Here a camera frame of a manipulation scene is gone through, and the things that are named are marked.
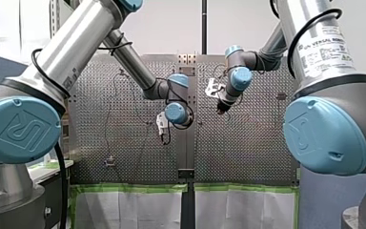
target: pegboard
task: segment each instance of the pegboard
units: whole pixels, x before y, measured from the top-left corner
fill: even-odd
[[[178,73],[185,65],[175,55],[142,58],[156,77]],[[254,73],[241,104],[218,115],[216,99],[207,97],[205,89],[210,77],[222,74],[223,63],[223,56],[193,56],[190,66],[195,75],[189,81],[196,87],[189,90],[188,100],[195,110],[194,125],[185,137],[172,128],[172,142],[163,146],[155,117],[163,111],[164,101],[144,100],[131,78],[117,75],[122,68],[114,58],[95,56],[69,100],[70,148],[77,155],[71,181],[176,183],[179,160],[186,159],[183,164],[189,169],[193,164],[196,182],[295,185],[298,164],[282,133],[293,94],[285,61],[279,71]],[[287,97],[279,100],[279,94]],[[186,156],[179,155],[182,149]],[[109,156],[116,166],[104,165]]]
[[[144,56],[156,77],[175,71],[175,56]],[[76,152],[72,183],[176,183],[176,137],[163,146],[155,123],[164,101],[144,100],[135,82],[108,54],[96,55],[74,86],[70,148]],[[106,158],[115,164],[107,167]]]
[[[298,164],[282,132],[285,109],[294,91],[285,59],[278,71],[253,72],[252,84],[241,103],[224,115],[216,113],[215,99],[204,93],[209,78],[223,74],[224,59],[198,56],[196,63],[195,180],[295,185]],[[226,82],[226,77],[221,79],[221,83]]]

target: metal frame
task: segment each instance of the metal frame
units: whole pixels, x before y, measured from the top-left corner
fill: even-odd
[[[60,28],[60,4],[59,0],[50,0],[50,28],[51,37],[54,37]]]

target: label sticker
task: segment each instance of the label sticker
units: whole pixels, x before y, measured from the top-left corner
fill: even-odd
[[[64,83],[62,84],[64,86],[64,88],[67,89],[67,91],[69,91],[72,88],[73,84],[78,79],[78,76],[79,76],[79,71],[76,68],[73,68],[71,76],[68,76],[65,79]]]
[[[323,27],[321,35],[303,39],[297,46],[302,68],[309,77],[320,76],[330,68],[354,68],[339,27]]]

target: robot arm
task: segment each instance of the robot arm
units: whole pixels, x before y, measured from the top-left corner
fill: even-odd
[[[189,87],[186,75],[174,73],[166,80],[156,78],[120,30],[112,31],[104,40],[104,44],[108,48],[119,47],[113,50],[113,56],[139,85],[145,98],[167,100],[168,105],[165,109],[167,121],[182,128],[190,127],[193,123],[193,112],[188,110],[186,103]]]
[[[0,84],[0,163],[27,163],[53,148],[61,133],[60,119],[69,90],[99,45],[104,40],[108,46],[116,44],[120,34],[117,29],[141,5],[142,0],[84,0],[38,59],[33,60],[35,64]],[[180,99],[187,93],[185,75],[159,82],[131,46],[117,49],[116,55],[147,98],[176,100],[170,104],[174,106],[167,108],[171,110],[171,121],[190,123]]]
[[[285,41],[290,73],[298,83],[284,123],[291,153],[316,173],[366,173],[366,74],[356,71],[337,24],[341,10],[331,9],[327,0],[277,1],[277,8],[280,25],[268,48],[258,53],[264,68],[254,52],[228,49],[229,82],[218,109],[228,110],[249,86],[248,69],[278,67]]]
[[[218,92],[217,112],[228,112],[236,100],[249,87],[251,71],[274,71],[281,64],[287,44],[281,25],[277,25],[266,45],[259,52],[244,52],[239,46],[231,46],[225,51],[228,84]]]

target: light blue joint cap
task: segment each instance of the light blue joint cap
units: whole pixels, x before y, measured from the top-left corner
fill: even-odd
[[[129,11],[136,12],[142,7],[143,0],[119,0],[121,4]]]
[[[236,51],[243,51],[243,48],[237,45],[232,45],[230,46],[226,51],[225,51],[225,58],[228,58],[228,56],[230,56],[232,53],[236,52]]]
[[[245,67],[237,67],[231,73],[231,85],[239,92],[245,91],[252,82],[252,72]]]
[[[305,96],[285,114],[284,135],[293,156],[320,174],[351,176],[366,167],[366,140],[356,122],[335,103]]]
[[[189,78],[185,74],[174,73],[171,76],[169,76],[168,79],[171,80],[173,83],[176,83],[185,88],[189,88]]]
[[[165,117],[173,124],[183,124],[188,116],[184,107],[174,102],[166,107]]]
[[[0,100],[0,163],[34,161],[54,147],[60,134],[60,117],[45,101],[27,96]]]

